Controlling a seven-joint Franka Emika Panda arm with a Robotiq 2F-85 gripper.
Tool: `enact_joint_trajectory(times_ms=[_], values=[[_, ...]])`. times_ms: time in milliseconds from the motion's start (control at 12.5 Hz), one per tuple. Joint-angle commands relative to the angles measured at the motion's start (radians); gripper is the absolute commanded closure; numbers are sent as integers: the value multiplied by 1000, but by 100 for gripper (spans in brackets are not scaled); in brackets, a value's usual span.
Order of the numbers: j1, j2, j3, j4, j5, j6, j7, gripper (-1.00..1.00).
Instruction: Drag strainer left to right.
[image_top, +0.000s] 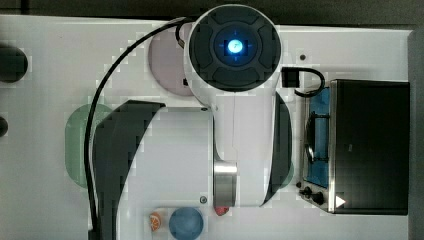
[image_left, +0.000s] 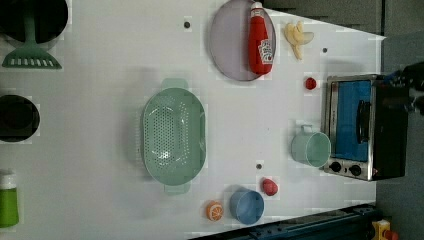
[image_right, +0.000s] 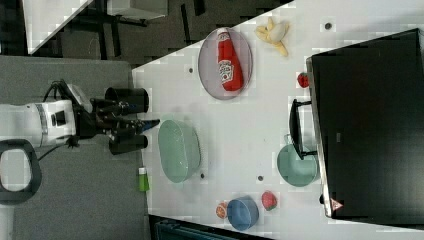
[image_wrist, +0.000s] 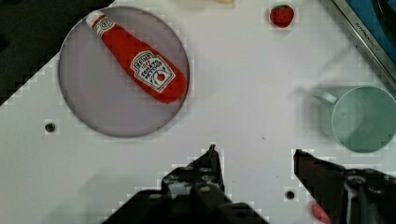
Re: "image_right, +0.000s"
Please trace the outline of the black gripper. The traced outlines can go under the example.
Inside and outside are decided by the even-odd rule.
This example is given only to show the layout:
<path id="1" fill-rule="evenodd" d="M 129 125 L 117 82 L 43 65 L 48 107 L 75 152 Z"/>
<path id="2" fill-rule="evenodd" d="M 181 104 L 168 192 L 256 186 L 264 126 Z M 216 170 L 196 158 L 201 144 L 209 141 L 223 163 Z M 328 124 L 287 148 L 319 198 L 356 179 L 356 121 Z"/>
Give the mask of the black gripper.
<path id="1" fill-rule="evenodd" d="M 88 98 L 79 86 L 69 84 L 76 133 L 68 140 L 69 146 L 78 146 L 80 140 L 91 139 L 99 134 L 109 134 L 113 142 L 129 140 L 156 127 L 159 119 L 126 120 L 115 122 L 114 115 L 136 114 L 138 108 L 116 100 Z"/>

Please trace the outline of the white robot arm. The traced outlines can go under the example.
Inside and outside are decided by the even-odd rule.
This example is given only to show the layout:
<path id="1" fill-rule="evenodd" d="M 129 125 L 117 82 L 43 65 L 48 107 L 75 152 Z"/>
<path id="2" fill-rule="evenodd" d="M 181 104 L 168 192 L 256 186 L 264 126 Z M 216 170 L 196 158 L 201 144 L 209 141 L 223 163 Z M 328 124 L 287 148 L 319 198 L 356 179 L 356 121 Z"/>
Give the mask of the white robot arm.
<path id="1" fill-rule="evenodd" d="M 109 137 L 112 154 L 137 151 L 148 145 L 144 132 L 160 121 L 133 116 L 146 113 L 144 89 L 106 90 L 102 98 L 87 98 L 63 80 L 53 82 L 43 100 L 1 106 L 1 240 L 13 239 L 14 207 L 31 199 L 42 184 L 38 148 L 49 152 L 77 147 L 97 135 Z"/>

